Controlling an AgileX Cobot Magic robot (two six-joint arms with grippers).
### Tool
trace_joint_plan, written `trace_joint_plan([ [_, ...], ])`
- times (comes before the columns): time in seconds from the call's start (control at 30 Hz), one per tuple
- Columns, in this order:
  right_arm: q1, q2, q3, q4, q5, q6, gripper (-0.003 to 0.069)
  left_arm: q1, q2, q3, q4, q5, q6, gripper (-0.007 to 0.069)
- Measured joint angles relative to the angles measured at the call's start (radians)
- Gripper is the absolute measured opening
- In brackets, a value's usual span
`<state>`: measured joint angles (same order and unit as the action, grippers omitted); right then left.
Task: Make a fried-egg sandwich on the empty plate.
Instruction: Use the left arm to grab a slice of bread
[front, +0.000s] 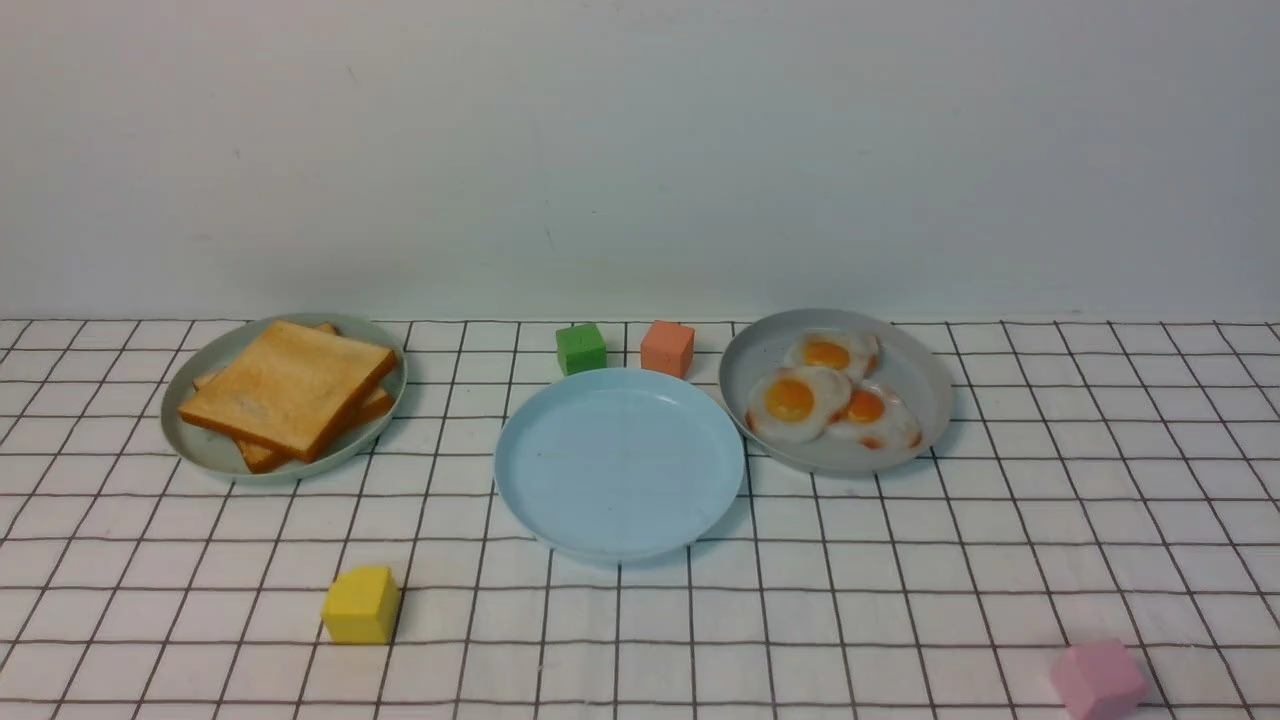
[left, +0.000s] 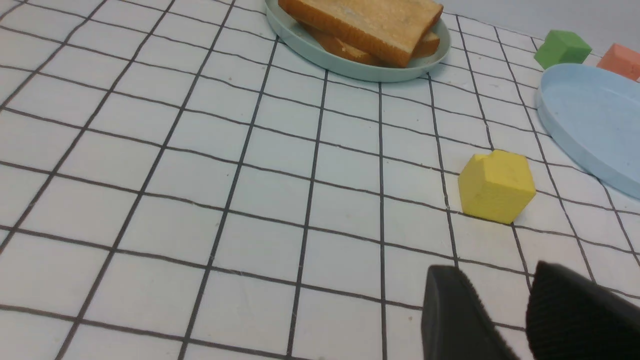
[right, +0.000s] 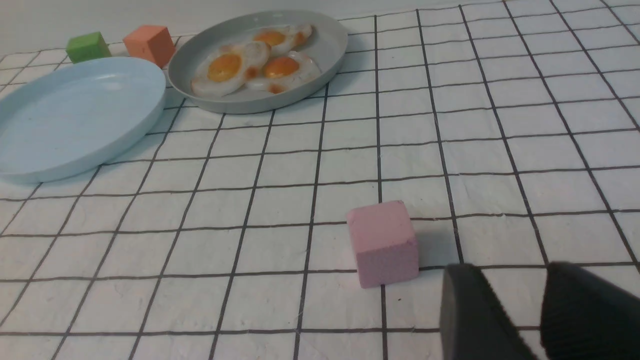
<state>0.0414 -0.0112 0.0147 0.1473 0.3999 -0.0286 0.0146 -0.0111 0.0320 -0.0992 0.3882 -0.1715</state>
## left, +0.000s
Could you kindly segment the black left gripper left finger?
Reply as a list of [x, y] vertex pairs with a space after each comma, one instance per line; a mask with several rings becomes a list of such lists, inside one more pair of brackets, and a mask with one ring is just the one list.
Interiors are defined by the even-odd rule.
[[425, 360], [517, 360], [459, 268], [432, 265], [421, 319]]

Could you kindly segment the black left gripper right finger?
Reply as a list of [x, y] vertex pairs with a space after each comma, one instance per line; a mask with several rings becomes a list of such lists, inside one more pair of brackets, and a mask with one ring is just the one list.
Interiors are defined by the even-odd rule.
[[540, 260], [526, 338], [537, 360], [637, 360], [640, 310], [577, 272]]

